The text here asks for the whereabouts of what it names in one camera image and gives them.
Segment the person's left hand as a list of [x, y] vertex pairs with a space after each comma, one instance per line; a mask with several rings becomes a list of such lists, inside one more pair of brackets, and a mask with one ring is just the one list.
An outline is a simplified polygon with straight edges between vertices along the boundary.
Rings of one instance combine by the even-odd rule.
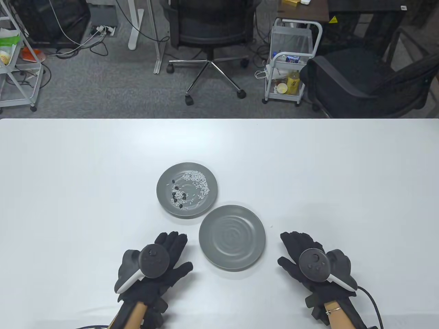
[[158, 278], [137, 280], [126, 292], [119, 295], [118, 301], [134, 304], [142, 302], [148, 309], [154, 309], [161, 314], [165, 313], [168, 305], [162, 299], [163, 294], [193, 270], [193, 264], [190, 261], [175, 267], [187, 242], [186, 234], [179, 234], [177, 231], [160, 233], [155, 243], [164, 247], [170, 256], [167, 270]]

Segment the person's right hand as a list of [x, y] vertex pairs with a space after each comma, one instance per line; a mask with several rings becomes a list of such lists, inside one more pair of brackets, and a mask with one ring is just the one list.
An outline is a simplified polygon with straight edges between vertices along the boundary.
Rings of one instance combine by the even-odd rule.
[[283, 232], [280, 235], [288, 254], [293, 262], [285, 257], [280, 257], [277, 262], [287, 273], [303, 284], [312, 294], [305, 299], [307, 308], [315, 306], [323, 306], [329, 302], [339, 302], [340, 300], [355, 297], [356, 292], [348, 291], [336, 283], [328, 281], [315, 282], [308, 279], [300, 270], [298, 260], [303, 251], [309, 248], [317, 248], [324, 251], [323, 246], [319, 242], [315, 242], [307, 233]]

